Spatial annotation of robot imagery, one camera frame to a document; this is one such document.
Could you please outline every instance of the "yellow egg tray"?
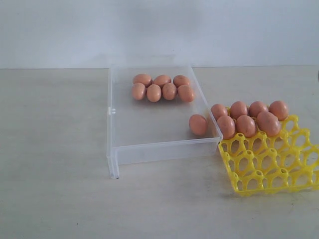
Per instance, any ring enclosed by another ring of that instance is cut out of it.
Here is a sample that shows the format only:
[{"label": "yellow egg tray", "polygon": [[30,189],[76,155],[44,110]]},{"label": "yellow egg tray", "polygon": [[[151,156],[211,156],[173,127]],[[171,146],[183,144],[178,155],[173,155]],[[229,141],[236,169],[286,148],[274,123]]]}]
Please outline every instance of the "yellow egg tray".
[{"label": "yellow egg tray", "polygon": [[241,196],[319,189],[319,145],[312,145],[310,131],[299,128],[298,116],[281,122],[277,136],[259,131],[246,138],[237,133],[218,148],[231,185]]}]

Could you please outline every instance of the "clear plastic container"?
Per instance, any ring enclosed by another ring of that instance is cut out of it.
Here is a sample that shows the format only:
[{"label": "clear plastic container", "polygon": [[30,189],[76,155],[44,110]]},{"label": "clear plastic container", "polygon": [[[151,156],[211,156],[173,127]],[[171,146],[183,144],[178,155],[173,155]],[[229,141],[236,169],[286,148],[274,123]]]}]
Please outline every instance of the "clear plastic container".
[{"label": "clear plastic container", "polygon": [[[131,96],[132,79],[148,73],[153,79],[162,74],[190,78],[196,97],[191,103],[179,97],[152,103]],[[209,133],[198,137],[190,132],[193,114],[208,119]],[[222,134],[208,107],[190,66],[115,66],[110,69],[108,88],[107,159],[111,178],[119,178],[119,165],[213,155]]]}]

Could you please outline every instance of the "brown egg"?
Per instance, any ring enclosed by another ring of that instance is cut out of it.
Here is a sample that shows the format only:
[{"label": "brown egg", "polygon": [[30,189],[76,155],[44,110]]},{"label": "brown egg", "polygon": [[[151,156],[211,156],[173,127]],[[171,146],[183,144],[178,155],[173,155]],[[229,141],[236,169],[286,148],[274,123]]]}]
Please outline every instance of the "brown egg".
[{"label": "brown egg", "polygon": [[247,138],[251,138],[256,134],[255,121],[249,116],[240,116],[236,120],[237,132],[242,133]]},{"label": "brown egg", "polygon": [[178,75],[175,76],[173,79],[173,83],[176,85],[176,87],[180,87],[182,85],[190,85],[190,79],[187,76]]},{"label": "brown egg", "polygon": [[226,107],[222,104],[215,104],[210,108],[210,111],[212,112],[215,120],[218,120],[221,116],[227,116],[228,111]]},{"label": "brown egg", "polygon": [[255,101],[249,107],[249,115],[251,117],[256,118],[261,111],[268,111],[267,105],[262,101]]},{"label": "brown egg", "polygon": [[133,78],[133,84],[142,83],[147,88],[152,84],[153,80],[149,74],[138,74]]},{"label": "brown egg", "polygon": [[144,98],[146,94],[146,88],[145,85],[143,85],[142,83],[135,83],[132,86],[132,96],[135,100],[140,101],[141,99]]},{"label": "brown egg", "polygon": [[230,116],[234,119],[237,119],[240,116],[248,115],[248,109],[244,102],[236,101],[230,107]]},{"label": "brown egg", "polygon": [[195,99],[195,92],[192,87],[182,85],[177,89],[178,95],[184,102],[192,102]]},{"label": "brown egg", "polygon": [[161,97],[160,87],[158,85],[150,85],[147,89],[146,94],[149,101],[157,102],[160,100]]},{"label": "brown egg", "polygon": [[269,106],[269,112],[273,113],[273,115],[276,116],[278,120],[282,121],[288,117],[289,108],[283,101],[274,101]]},{"label": "brown egg", "polygon": [[165,84],[161,90],[164,99],[171,101],[177,94],[177,88],[173,83]]},{"label": "brown egg", "polygon": [[231,139],[235,136],[236,127],[234,120],[229,116],[221,116],[217,120],[217,124],[223,133],[223,139]]},{"label": "brown egg", "polygon": [[154,81],[153,81],[153,84],[155,85],[158,85],[159,87],[163,88],[163,86],[167,83],[170,83],[171,82],[171,79],[169,76],[167,75],[160,75],[160,76],[157,76]]},{"label": "brown egg", "polygon": [[261,111],[257,116],[257,125],[268,137],[279,134],[281,124],[278,118],[268,111]]},{"label": "brown egg", "polygon": [[208,129],[207,120],[201,115],[192,115],[188,121],[190,130],[193,134],[204,136]]}]

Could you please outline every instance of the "white wall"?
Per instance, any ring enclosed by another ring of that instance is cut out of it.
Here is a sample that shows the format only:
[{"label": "white wall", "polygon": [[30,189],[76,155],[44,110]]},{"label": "white wall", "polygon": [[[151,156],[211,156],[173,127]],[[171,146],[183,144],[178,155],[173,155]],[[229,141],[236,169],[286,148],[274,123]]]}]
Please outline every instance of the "white wall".
[{"label": "white wall", "polygon": [[0,0],[0,68],[319,64],[319,0]]}]

